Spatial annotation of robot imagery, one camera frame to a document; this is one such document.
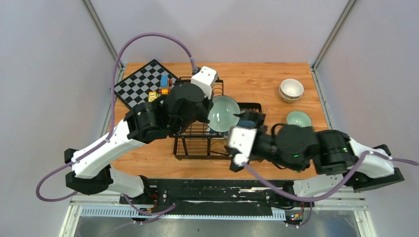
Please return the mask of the white green striped bowl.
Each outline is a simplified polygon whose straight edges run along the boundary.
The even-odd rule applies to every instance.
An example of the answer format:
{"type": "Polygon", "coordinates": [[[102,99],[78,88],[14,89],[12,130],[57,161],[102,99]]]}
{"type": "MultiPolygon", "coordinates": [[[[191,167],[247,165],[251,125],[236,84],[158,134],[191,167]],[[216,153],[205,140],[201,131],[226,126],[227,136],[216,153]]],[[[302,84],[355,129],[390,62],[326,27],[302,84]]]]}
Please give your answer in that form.
{"type": "Polygon", "coordinates": [[[213,107],[208,115],[208,126],[216,132],[228,132],[231,127],[239,122],[240,113],[238,103],[225,95],[215,96],[212,100],[213,107]]]}

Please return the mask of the black wire dish rack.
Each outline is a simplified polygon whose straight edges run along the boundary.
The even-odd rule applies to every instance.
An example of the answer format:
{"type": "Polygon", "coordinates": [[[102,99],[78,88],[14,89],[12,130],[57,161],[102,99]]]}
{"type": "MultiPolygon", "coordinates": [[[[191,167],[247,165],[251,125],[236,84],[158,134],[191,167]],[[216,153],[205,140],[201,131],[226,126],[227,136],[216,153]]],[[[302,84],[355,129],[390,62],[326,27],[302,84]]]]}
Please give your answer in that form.
{"type": "MultiPolygon", "coordinates": [[[[174,84],[190,82],[191,77],[180,77],[174,84]]],[[[212,86],[213,96],[224,95],[223,80],[217,79],[212,86]]],[[[245,111],[262,112],[261,104],[239,102],[241,113],[245,111]]],[[[207,124],[195,122],[181,135],[174,138],[173,155],[178,160],[229,160],[227,152],[227,133],[212,131],[207,124]]]]}

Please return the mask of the light green celadon bowl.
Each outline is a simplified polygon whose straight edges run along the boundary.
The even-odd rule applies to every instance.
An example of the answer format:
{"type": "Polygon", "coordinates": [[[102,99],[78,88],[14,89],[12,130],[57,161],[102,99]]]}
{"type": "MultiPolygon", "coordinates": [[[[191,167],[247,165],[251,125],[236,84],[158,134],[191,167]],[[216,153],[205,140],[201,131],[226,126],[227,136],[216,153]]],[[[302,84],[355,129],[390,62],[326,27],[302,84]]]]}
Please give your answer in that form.
{"type": "Polygon", "coordinates": [[[311,118],[302,111],[292,111],[287,115],[286,123],[300,127],[312,126],[311,118]]]}

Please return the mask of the cream white bowl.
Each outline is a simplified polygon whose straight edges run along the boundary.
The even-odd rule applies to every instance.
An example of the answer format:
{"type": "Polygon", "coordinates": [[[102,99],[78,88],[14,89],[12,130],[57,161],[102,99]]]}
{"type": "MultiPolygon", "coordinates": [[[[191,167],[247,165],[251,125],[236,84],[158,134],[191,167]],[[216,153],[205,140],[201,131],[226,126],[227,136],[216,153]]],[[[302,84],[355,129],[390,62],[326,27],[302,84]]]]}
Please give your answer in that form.
{"type": "Polygon", "coordinates": [[[294,103],[302,97],[304,86],[296,79],[285,79],[279,86],[279,93],[284,102],[294,103]]]}

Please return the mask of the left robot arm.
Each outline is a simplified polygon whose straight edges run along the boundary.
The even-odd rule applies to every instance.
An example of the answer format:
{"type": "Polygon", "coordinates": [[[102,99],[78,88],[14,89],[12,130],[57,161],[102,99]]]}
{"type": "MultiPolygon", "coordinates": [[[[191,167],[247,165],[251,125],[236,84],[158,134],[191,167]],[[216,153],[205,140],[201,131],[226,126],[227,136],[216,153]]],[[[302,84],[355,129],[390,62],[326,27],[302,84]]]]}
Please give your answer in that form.
{"type": "Polygon", "coordinates": [[[196,121],[207,123],[212,106],[212,85],[193,81],[136,105],[100,141],[83,150],[65,151],[65,161],[72,167],[65,176],[66,187],[85,195],[109,190],[147,203],[151,190],[146,177],[118,171],[111,162],[155,140],[182,134],[196,121]]]}

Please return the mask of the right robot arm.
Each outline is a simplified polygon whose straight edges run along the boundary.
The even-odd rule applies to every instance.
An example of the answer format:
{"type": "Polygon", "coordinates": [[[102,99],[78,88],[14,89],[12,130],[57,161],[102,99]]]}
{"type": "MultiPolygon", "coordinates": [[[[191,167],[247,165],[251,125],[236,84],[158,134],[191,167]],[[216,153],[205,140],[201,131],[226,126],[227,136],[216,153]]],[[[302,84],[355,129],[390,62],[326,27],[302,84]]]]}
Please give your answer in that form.
{"type": "Polygon", "coordinates": [[[248,170],[262,184],[282,196],[288,206],[298,202],[316,202],[336,193],[341,187],[369,191],[402,182],[404,177],[394,166],[395,158],[385,144],[368,147],[338,130],[315,131],[277,123],[264,125],[265,115],[244,112],[240,117],[254,123],[252,127],[234,126],[229,131],[227,148],[232,171],[248,170]],[[277,188],[250,167],[257,157],[293,171],[314,166],[314,178],[294,181],[289,188],[277,188]]]}

